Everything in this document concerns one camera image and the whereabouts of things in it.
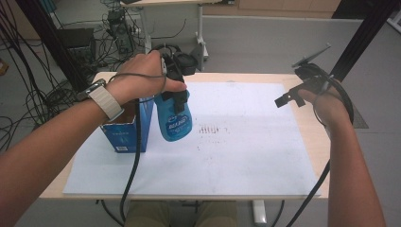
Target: floor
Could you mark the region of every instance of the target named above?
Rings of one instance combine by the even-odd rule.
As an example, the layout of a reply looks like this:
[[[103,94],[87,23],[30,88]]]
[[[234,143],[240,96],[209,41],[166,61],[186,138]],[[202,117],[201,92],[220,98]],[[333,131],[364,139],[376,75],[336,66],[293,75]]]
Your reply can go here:
[[[331,43],[332,47],[314,60],[321,68],[330,71],[340,54],[356,32],[359,20],[312,20],[257,17],[212,17],[203,20],[203,38],[209,59],[204,72],[219,73],[292,73],[291,65],[302,56],[313,53]],[[182,24],[171,28],[180,30]],[[196,22],[187,21],[183,35],[190,34]],[[190,48],[194,40],[178,37],[177,42]],[[359,142],[372,174],[375,188],[383,206],[388,226],[401,222],[401,35],[384,25],[351,70],[343,85],[369,129],[357,130]],[[7,52],[0,51],[3,59],[11,62]],[[62,73],[50,62],[54,74]],[[0,77],[0,115],[21,117],[26,90],[17,72],[11,66]],[[45,79],[37,74],[45,88]],[[23,122],[13,143],[29,133],[35,122]],[[286,201],[277,226],[284,226],[292,218],[302,201]],[[117,213],[118,201],[107,201]],[[278,214],[281,201],[265,201],[270,226]],[[171,203],[173,226],[192,226],[195,209]],[[237,203],[238,226],[253,226],[249,201]],[[314,200],[304,210],[296,226],[324,226],[327,221],[327,201]],[[17,226],[117,226],[95,201],[38,199],[20,219]]]

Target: blue box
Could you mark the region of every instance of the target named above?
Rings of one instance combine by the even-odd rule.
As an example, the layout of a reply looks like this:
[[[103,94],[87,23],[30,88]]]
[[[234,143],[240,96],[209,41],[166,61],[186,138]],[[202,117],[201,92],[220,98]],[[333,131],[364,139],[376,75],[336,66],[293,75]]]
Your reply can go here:
[[[147,150],[150,120],[153,111],[153,99],[150,97],[141,98],[139,104],[141,118],[141,152]],[[110,143],[117,153],[136,152],[136,116],[135,103],[126,103],[123,108],[125,111],[115,119],[115,121],[103,124],[100,128],[106,134]]]

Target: beige pants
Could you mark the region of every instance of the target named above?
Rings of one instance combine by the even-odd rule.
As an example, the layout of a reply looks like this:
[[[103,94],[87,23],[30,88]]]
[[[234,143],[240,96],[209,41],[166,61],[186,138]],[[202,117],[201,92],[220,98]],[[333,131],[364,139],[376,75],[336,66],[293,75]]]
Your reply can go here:
[[[126,227],[168,227],[170,212],[165,201],[134,201]],[[236,227],[235,201],[204,201],[195,227]]]

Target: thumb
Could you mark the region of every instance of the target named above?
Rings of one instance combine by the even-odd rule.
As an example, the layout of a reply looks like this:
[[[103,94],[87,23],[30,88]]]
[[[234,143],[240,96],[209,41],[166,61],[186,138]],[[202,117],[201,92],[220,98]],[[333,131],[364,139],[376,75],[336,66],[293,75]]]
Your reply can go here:
[[[177,81],[177,80],[173,80],[173,79],[167,79],[167,81],[166,81],[165,91],[181,92],[181,91],[185,91],[185,89],[186,89],[186,84],[181,81]]]
[[[307,90],[304,90],[304,89],[299,90],[299,91],[298,91],[298,95],[299,95],[301,98],[303,98],[304,100],[306,100],[306,101],[308,101],[308,102],[310,102],[310,103],[312,103],[313,100],[315,100],[315,98],[316,98],[316,95],[315,95],[315,94],[313,94],[313,93],[311,93],[311,92],[309,92],[309,91],[307,91]]]

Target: blue spray bottle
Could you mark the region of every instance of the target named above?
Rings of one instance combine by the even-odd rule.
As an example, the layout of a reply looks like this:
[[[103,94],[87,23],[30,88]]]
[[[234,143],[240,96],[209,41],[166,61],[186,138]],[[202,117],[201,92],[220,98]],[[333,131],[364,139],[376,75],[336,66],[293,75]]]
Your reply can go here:
[[[183,82],[183,73],[177,61],[168,55],[162,55],[162,67],[170,79]],[[192,116],[189,112],[189,92],[163,92],[154,98],[157,105],[159,127],[166,141],[172,142],[184,138],[192,130]]]

